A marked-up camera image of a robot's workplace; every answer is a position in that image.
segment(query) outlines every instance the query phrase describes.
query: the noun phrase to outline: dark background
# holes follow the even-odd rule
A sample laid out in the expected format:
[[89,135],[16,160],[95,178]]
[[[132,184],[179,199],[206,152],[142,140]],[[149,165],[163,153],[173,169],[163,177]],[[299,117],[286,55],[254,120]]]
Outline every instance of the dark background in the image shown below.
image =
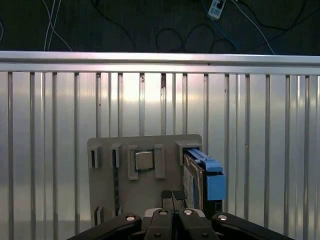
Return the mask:
[[[209,53],[214,36],[206,26],[197,27],[186,41],[185,48],[173,31],[183,39],[198,24],[207,24],[215,32],[215,41],[223,39],[207,17],[201,0],[100,0],[97,8],[108,18],[122,25],[132,37],[136,48],[124,31],[104,19],[91,0],[62,0],[55,30],[77,52],[189,52]],[[255,12],[259,20],[268,25],[289,28],[299,14],[304,0],[242,0]],[[46,0],[51,11],[53,0]],[[207,7],[210,0],[205,0]],[[239,6],[253,19],[250,11]],[[319,0],[307,0],[300,20],[320,7]],[[0,0],[0,20],[4,27],[0,51],[43,51],[48,27],[48,14],[41,0]],[[220,28],[238,45],[225,40],[215,43],[213,53],[271,54],[256,28],[227,0],[220,20]],[[281,34],[276,29],[260,28],[267,39]],[[300,25],[270,42],[279,55],[320,54],[320,11]],[[68,51],[55,35],[50,51]]]

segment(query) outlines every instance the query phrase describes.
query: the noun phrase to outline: aluminum panel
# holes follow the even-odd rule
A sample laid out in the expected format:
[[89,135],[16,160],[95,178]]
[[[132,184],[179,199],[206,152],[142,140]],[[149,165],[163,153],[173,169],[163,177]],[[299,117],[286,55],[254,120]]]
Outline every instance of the aluminum panel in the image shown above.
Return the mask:
[[307,215],[308,215],[308,229],[307,229],[307,237],[308,239],[315,239],[316,233],[316,209],[315,209],[315,199],[317,193],[317,176],[319,175],[319,171],[315,168],[318,162],[317,155],[317,123],[319,120],[317,119],[317,93],[318,91],[318,77],[310,76],[309,77],[309,139],[308,139],[308,179],[307,179]]
[[0,232],[9,240],[8,73],[0,72]]
[[286,76],[270,76],[269,229],[284,233]]
[[174,134],[183,133],[183,75],[175,74],[175,95],[174,95]]
[[264,225],[266,76],[250,75],[249,213],[248,220]]
[[236,181],[237,181],[237,80],[238,76],[231,74],[229,81],[229,136],[228,136],[228,198],[227,211],[236,214]]
[[246,76],[236,76],[236,181],[235,215],[245,217],[245,176],[246,176]]
[[76,99],[76,198],[77,220],[79,221],[78,232],[81,233],[91,227],[89,173],[87,142],[96,137],[97,108],[97,75],[95,73],[80,73],[77,85]]
[[204,139],[204,75],[187,75],[187,133]]
[[[316,159],[315,162],[320,162],[320,77],[317,77],[317,87],[316,87]],[[315,200],[314,200],[314,237],[315,239],[320,239],[320,176],[316,174],[316,187],[315,187]]]
[[118,111],[118,85],[119,85],[119,75],[117,73],[111,73],[111,86],[110,86],[110,115],[109,115],[109,126],[110,134],[109,136],[118,137],[119,133],[119,111]]
[[291,238],[303,239],[306,78],[290,76],[289,219]]
[[167,73],[165,76],[165,134],[175,133],[175,75]]
[[144,75],[144,135],[161,135],[161,74]]
[[225,75],[209,74],[208,154],[225,164]]
[[35,238],[45,238],[45,76],[34,74]]
[[31,240],[30,73],[12,74],[14,238]]
[[123,74],[122,133],[124,137],[140,134],[139,83],[139,73]]
[[110,132],[110,74],[101,73],[98,77],[97,89],[97,136],[109,137]]
[[[7,159],[0,161],[0,203],[9,209],[0,209],[3,239],[64,239],[86,229],[82,213],[89,207],[82,206],[80,188],[88,192],[81,165],[88,138],[148,135],[148,129],[187,133],[190,119],[200,117],[195,111],[203,113],[203,121],[192,129],[201,131],[203,149],[227,170],[229,212],[244,218],[249,213],[249,220],[295,239],[320,238],[318,57],[0,52],[0,69],[0,126],[8,129],[0,133],[1,157]],[[74,72],[80,72],[76,82]],[[154,82],[159,77],[148,77],[159,73],[166,73],[165,89],[160,80]],[[190,85],[190,76],[208,73],[208,83]],[[250,75],[249,88],[246,77],[236,75],[241,73]],[[83,85],[81,75],[88,80]],[[283,103],[285,75],[290,76],[289,111]],[[132,95],[132,78],[126,76],[135,76],[135,110],[125,110],[125,98]],[[187,92],[202,92],[203,110]],[[131,128],[133,115],[136,127]],[[288,152],[283,157],[284,131]],[[17,157],[22,152],[23,160]]]
[[56,84],[56,77],[52,73],[44,74],[44,192],[45,192],[45,211],[44,219],[45,226],[44,235],[45,239],[54,239],[54,215],[57,216],[57,209],[54,202],[54,172],[56,165],[54,164],[55,142],[54,140],[54,95],[53,95],[53,82]]
[[75,235],[75,74],[56,79],[56,184],[58,239]]

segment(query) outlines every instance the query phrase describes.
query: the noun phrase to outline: white cable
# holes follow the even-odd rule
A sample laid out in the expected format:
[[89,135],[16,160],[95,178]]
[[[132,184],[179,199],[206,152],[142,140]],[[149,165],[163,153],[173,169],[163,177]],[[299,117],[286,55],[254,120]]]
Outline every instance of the white cable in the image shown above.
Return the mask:
[[2,25],[2,22],[0,21],[0,28],[1,28],[1,35],[0,35],[0,43],[2,41],[2,38],[4,37],[5,29],[4,26]]
[[[59,12],[59,9],[60,9],[60,4],[61,4],[61,0],[59,1],[59,5],[58,5],[58,8],[57,8],[56,13],[55,13],[55,19],[54,19],[53,28],[56,27],[57,16],[58,16],[58,12]],[[51,35],[50,35],[49,45],[48,45],[48,48],[47,48],[48,51],[49,51],[49,48],[50,48],[50,45],[51,45],[52,35],[53,35],[53,32],[51,32]]]
[[[52,15],[54,14],[55,5],[56,5],[56,0],[53,0],[52,9],[51,9],[51,14],[50,14],[51,19],[52,19]],[[48,27],[46,28],[43,51],[46,50],[49,29],[50,29],[50,22],[48,23]]]
[[48,17],[49,17],[49,23],[50,23],[50,26],[51,26],[51,29],[52,31],[54,32],[54,34],[69,48],[70,51],[72,51],[72,48],[69,46],[69,44],[56,32],[54,26],[52,25],[52,19],[51,19],[51,16],[50,16],[50,12],[49,12],[49,8],[45,2],[45,0],[41,0],[45,6],[45,9],[46,9],[46,12],[48,14]]
[[272,50],[272,47],[270,46],[267,38],[263,34],[263,32],[260,30],[260,28],[250,19],[250,17],[247,16],[247,14],[239,7],[239,5],[235,2],[235,0],[231,0],[231,2],[234,3],[234,5],[239,9],[239,11],[255,26],[255,28],[260,32],[261,36],[264,38],[266,44],[268,45],[270,51],[273,55],[276,55],[275,52]]

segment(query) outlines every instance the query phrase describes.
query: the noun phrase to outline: power strip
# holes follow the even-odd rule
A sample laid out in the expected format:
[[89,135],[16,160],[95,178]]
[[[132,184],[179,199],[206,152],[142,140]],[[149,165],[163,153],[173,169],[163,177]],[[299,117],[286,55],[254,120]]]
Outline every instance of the power strip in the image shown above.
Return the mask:
[[222,10],[225,7],[225,4],[226,4],[226,0],[213,0],[208,12],[209,16],[218,20],[221,16]]

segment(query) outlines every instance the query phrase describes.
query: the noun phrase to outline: black cable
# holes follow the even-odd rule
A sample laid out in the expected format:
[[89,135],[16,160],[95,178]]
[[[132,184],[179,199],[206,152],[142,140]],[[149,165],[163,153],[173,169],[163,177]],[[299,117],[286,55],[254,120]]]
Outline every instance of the black cable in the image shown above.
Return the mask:
[[263,43],[255,46],[254,48],[252,48],[252,49],[250,49],[250,50],[242,51],[241,53],[244,54],[244,53],[247,53],[247,52],[251,52],[251,51],[253,51],[253,50],[255,50],[255,49],[257,49],[257,48],[259,48],[259,47],[261,47],[261,46],[263,46],[263,45],[266,45],[267,43],[272,42],[273,40],[281,37],[281,36],[284,35],[285,33],[289,32],[289,31],[292,30],[292,29],[294,29],[296,26],[302,24],[304,21],[306,21],[307,19],[309,19],[310,17],[312,17],[312,16],[313,16],[315,13],[317,13],[319,10],[320,10],[320,6],[319,6],[315,11],[313,11],[312,13],[310,13],[309,15],[307,15],[306,17],[304,17],[304,18],[301,19],[300,21],[296,22],[296,23],[295,23],[292,27],[290,27],[288,30],[283,31],[282,33],[280,33],[280,34],[272,37],[272,38],[269,39],[268,41],[265,41],[265,42],[263,42]]
[[157,51],[161,52],[160,51],[160,47],[159,47],[158,38],[159,38],[161,33],[166,32],[166,31],[170,31],[170,32],[175,33],[175,35],[178,36],[178,38],[180,40],[180,43],[181,43],[179,48],[171,49],[168,52],[169,53],[182,53],[182,52],[185,52],[185,50],[186,50],[185,49],[185,41],[184,41],[183,37],[181,36],[181,34],[177,30],[175,30],[174,28],[171,28],[171,27],[163,28],[160,31],[158,31],[158,33],[155,35],[155,47],[156,47]]
[[99,1],[97,0],[90,0],[92,6],[94,7],[94,9],[105,19],[107,20],[108,22],[116,25],[117,27],[119,27],[120,29],[122,29],[122,31],[124,32],[125,35],[127,35],[127,37],[129,38],[130,42],[132,43],[133,45],[133,49],[134,51],[136,52],[137,51],[137,47],[136,47],[136,43],[135,41],[132,39],[132,37],[130,36],[129,32],[122,26],[120,25],[119,23],[115,22],[114,20],[112,20],[111,18],[105,16],[99,9],[98,9],[98,3]]
[[255,12],[252,10],[252,8],[247,3],[245,3],[243,0],[238,0],[238,2],[242,5],[244,5],[252,13],[252,15],[254,16],[255,20],[259,23],[259,25],[261,25],[262,27],[268,28],[268,29],[275,29],[275,30],[280,30],[280,31],[290,30],[299,20],[301,14],[303,13],[303,11],[306,7],[306,4],[307,4],[307,0],[303,0],[303,4],[300,8],[299,14],[295,17],[295,20],[293,21],[293,23],[290,27],[279,27],[279,26],[271,26],[271,25],[267,25],[267,24],[262,23],[259,20],[258,16],[255,14]]
[[[193,28],[191,28],[191,30],[189,31],[189,33],[186,35],[186,38],[185,38],[185,40],[184,40],[184,46],[186,46],[187,41],[188,41],[190,35],[194,32],[194,30],[196,30],[196,29],[199,28],[199,27],[206,27],[207,29],[209,29],[210,32],[211,32],[212,35],[213,35],[213,41],[212,41],[212,42],[214,43],[214,42],[216,41],[216,33],[215,33],[215,31],[214,31],[208,24],[206,24],[206,23],[199,23],[199,24],[195,25]],[[214,47],[214,44],[211,44],[211,46],[210,46],[210,48],[209,48],[209,53],[211,53],[211,48],[212,48],[212,47]]]
[[210,54],[214,53],[215,46],[216,46],[216,44],[219,43],[219,42],[227,42],[227,43],[229,43],[229,44],[232,46],[232,48],[233,48],[234,51],[237,50],[236,47],[235,47],[235,45],[234,45],[230,40],[228,40],[228,39],[226,39],[226,38],[220,38],[220,39],[218,39],[217,41],[213,41],[213,42],[211,43],[210,51],[209,51]]
[[197,25],[195,25],[193,28],[191,28],[191,30],[188,32],[188,34],[186,35],[186,38],[183,39],[183,37],[181,36],[181,34],[175,30],[174,28],[171,28],[171,27],[167,27],[167,28],[163,28],[161,29],[160,31],[158,31],[158,33],[155,35],[155,46],[156,46],[156,49],[158,52],[161,52],[160,50],[160,47],[159,47],[159,36],[161,33],[165,32],[165,31],[171,31],[173,33],[175,33],[179,40],[180,40],[180,47],[178,48],[173,48],[171,50],[168,51],[168,53],[195,53],[195,52],[190,52],[186,49],[186,44],[187,44],[187,41],[189,39],[189,37],[191,36],[191,34],[199,27],[206,27],[207,29],[210,30],[210,32],[212,33],[213,35],[213,43],[215,42],[216,40],[216,33],[215,31],[206,23],[199,23]]

